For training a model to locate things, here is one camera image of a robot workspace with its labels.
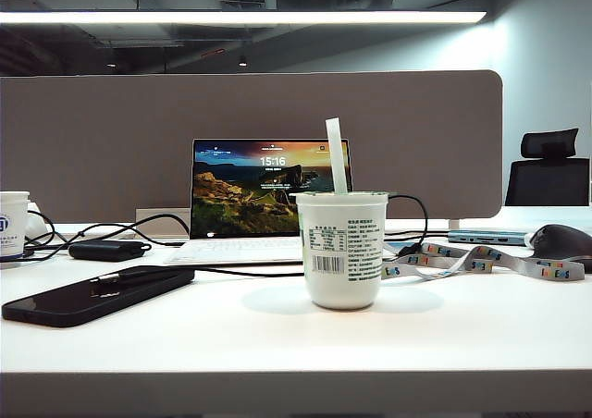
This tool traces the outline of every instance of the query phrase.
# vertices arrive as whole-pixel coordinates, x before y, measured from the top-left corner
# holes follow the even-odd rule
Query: cup
[[[315,304],[361,309],[380,287],[389,194],[296,193],[306,288]]]
[[[0,191],[0,262],[23,254],[28,191]]]

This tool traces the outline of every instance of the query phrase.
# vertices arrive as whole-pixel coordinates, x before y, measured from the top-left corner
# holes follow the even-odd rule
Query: nutrition label
[[[346,252],[347,239],[345,230],[337,227],[315,226],[308,230],[312,250],[324,252]]]
[[[380,232],[380,227],[373,219],[348,221],[348,279],[350,281],[380,277],[382,268]]]
[[[347,229],[314,226],[308,230],[310,247],[320,252],[346,252],[341,256],[314,255],[313,269],[322,273],[345,273],[348,280],[364,281],[380,277],[382,237],[373,219],[349,219]]]

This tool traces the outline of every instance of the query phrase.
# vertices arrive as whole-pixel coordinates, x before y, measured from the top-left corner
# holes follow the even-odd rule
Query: white straw
[[[341,132],[339,131],[339,118],[327,119],[327,136],[329,139],[329,153],[331,155],[331,171],[333,172],[333,185],[335,194],[347,194],[348,186],[345,180],[345,163],[343,162],[343,149],[341,147]]]

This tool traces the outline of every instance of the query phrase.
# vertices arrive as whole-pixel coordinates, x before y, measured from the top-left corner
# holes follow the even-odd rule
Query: fluorescent light
[[[0,12],[1,24],[315,25],[363,23],[476,23],[485,12],[460,11],[40,11]]]

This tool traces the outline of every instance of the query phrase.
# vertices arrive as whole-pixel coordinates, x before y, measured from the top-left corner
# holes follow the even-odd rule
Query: chair headrest
[[[579,129],[526,133],[520,152],[526,158],[560,159],[575,155],[575,136]]]

